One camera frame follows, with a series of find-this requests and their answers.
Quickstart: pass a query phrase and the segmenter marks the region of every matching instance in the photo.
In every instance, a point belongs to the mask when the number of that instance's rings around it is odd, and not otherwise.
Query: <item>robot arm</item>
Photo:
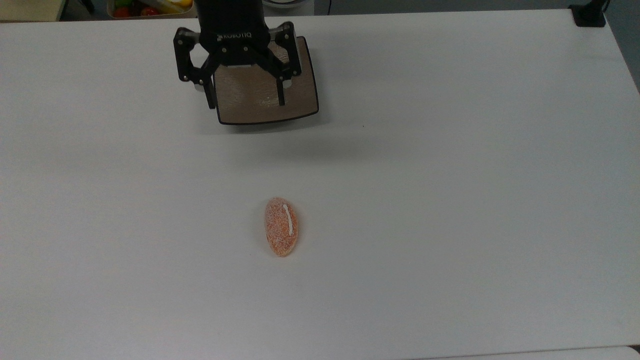
[[[181,81],[204,86],[209,107],[217,107],[214,75],[219,66],[258,65],[273,76],[278,102],[285,104],[284,88],[302,73],[300,50],[293,23],[269,29],[264,22],[262,0],[195,0],[200,33],[179,28],[173,38]],[[287,51],[283,63],[269,49],[270,42]],[[193,66],[190,52],[200,44],[209,56],[201,67]]]

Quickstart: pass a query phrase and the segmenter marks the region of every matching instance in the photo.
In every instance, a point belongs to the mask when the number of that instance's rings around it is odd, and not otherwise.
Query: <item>gray floor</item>
[[[584,4],[588,0],[331,0],[330,15],[354,13],[450,12],[479,10],[566,9],[569,4]],[[107,0],[93,0],[95,13],[83,13],[69,0],[63,20],[107,20]],[[316,0],[316,14],[326,14],[330,0]],[[627,66],[640,88],[640,0],[612,0],[607,11],[611,25]]]

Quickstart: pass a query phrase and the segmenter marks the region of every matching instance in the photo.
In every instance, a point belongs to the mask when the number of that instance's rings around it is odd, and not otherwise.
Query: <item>white table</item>
[[[461,356],[455,360],[638,360],[640,356],[630,347],[583,348],[578,350],[524,352],[486,356]]]
[[[609,28],[293,21],[321,110],[259,128],[177,79],[195,19],[0,24],[3,360],[640,343],[640,97]],[[301,218],[284,259],[273,196]]]

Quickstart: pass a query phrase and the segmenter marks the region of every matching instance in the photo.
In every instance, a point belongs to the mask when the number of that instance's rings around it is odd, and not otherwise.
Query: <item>orange sugar-coated candy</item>
[[[264,210],[264,228],[271,250],[287,256],[298,241],[298,218],[291,203],[281,197],[269,200]]]

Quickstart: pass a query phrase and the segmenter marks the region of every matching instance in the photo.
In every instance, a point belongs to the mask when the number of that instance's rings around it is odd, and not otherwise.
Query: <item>green fruit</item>
[[[133,0],[113,0],[115,8],[130,7]]]

